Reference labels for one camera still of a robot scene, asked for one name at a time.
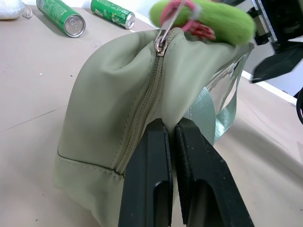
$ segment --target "can lid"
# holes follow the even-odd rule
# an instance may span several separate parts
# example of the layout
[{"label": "can lid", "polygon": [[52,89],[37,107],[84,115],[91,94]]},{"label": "can lid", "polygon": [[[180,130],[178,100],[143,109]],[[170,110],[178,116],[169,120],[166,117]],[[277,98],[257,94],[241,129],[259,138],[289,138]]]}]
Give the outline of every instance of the can lid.
[{"label": "can lid", "polygon": [[85,21],[80,15],[71,15],[66,19],[64,29],[68,36],[79,37],[85,30]]},{"label": "can lid", "polygon": [[131,12],[126,18],[125,28],[131,29],[134,26],[135,20],[136,20],[136,16],[134,15],[134,13]]}]

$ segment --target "black cable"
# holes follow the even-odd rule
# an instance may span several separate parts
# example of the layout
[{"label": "black cable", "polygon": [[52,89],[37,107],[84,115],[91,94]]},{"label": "black cable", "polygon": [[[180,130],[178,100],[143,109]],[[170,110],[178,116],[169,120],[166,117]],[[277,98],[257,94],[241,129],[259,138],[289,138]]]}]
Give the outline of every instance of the black cable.
[{"label": "black cable", "polygon": [[303,124],[303,116],[302,116],[302,109],[303,109],[303,88],[299,92],[297,104],[296,104],[297,114],[299,117],[299,120]]}]

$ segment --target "zipper pull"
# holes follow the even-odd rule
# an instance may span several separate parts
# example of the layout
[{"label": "zipper pull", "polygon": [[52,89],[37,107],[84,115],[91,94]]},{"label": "zipper pull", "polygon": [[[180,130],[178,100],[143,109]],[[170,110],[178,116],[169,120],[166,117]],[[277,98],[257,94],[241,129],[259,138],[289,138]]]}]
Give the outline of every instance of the zipper pull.
[{"label": "zipper pull", "polygon": [[155,40],[155,50],[156,50],[157,56],[164,56],[165,51],[168,46],[166,37],[169,33],[169,30],[172,28],[174,22],[176,21],[182,7],[185,6],[185,3],[186,3],[186,0],[181,0],[181,3],[178,6],[177,10],[176,10],[176,8],[173,9],[174,12],[172,12],[172,16],[168,20],[166,20],[163,23],[162,27],[160,28],[160,31]]}]

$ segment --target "can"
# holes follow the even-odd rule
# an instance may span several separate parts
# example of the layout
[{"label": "can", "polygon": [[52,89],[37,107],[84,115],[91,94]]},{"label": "can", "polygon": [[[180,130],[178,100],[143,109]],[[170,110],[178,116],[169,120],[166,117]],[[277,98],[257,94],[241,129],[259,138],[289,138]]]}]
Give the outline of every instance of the can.
[{"label": "can", "polygon": [[130,29],[134,26],[136,19],[133,12],[126,10],[107,0],[92,0],[90,4],[91,11],[114,24]]},{"label": "can", "polygon": [[38,9],[61,31],[72,38],[85,30],[83,17],[61,0],[36,0]]}]

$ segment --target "beige table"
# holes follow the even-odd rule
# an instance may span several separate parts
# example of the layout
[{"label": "beige table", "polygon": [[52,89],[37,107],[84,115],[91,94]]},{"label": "beige table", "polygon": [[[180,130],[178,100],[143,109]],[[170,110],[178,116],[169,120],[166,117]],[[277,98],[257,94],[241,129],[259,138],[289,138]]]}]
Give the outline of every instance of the beige table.
[{"label": "beige table", "polygon": [[[87,29],[68,38],[36,9],[0,22],[0,226],[97,227],[91,214],[53,188],[52,170],[73,83],[102,44],[150,30],[123,30],[85,9]],[[303,226],[303,126],[287,101],[240,82],[234,125],[216,149],[227,161],[256,227]],[[181,217],[175,206],[174,227]]]}]

